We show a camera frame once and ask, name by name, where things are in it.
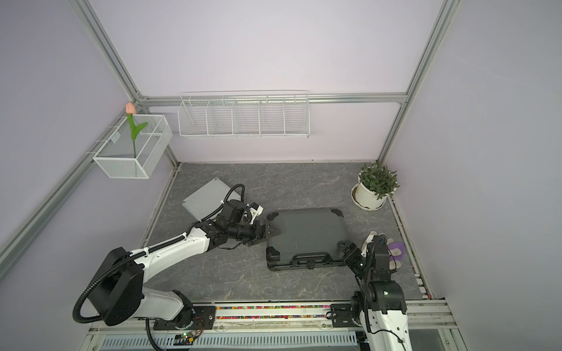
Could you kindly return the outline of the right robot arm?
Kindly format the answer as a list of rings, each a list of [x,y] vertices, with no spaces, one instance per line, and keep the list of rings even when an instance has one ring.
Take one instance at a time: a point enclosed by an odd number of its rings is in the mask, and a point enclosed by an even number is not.
[[[392,279],[386,236],[374,235],[364,250],[351,241],[341,241],[338,249],[359,287],[352,298],[353,320],[363,328],[369,348],[411,350],[407,303]]]

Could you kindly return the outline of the dark grey poker case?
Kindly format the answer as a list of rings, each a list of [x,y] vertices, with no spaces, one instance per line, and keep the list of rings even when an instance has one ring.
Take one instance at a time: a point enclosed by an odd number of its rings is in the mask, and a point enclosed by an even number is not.
[[[336,208],[271,212],[270,228],[278,231],[267,240],[266,263],[271,271],[343,266],[339,244],[348,241],[343,212]]]

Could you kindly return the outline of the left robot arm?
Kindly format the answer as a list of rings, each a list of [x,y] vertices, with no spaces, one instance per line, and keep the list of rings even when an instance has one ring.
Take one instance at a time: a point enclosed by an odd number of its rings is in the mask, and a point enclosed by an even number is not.
[[[196,312],[185,294],[150,289],[145,284],[187,258],[224,249],[230,239],[250,247],[281,234],[269,219],[259,220],[263,212],[259,204],[246,203],[243,197],[231,198],[236,190],[244,191],[245,187],[231,187],[212,213],[193,222],[178,236],[133,251],[122,247],[110,251],[78,297],[73,320],[117,326],[130,319],[159,319],[174,328],[189,327]]]

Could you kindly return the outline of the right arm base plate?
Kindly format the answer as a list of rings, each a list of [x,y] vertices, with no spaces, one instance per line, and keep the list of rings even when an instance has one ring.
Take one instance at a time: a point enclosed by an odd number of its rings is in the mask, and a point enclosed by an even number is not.
[[[332,323],[334,328],[361,327],[351,303],[331,304],[326,313],[326,319]]]

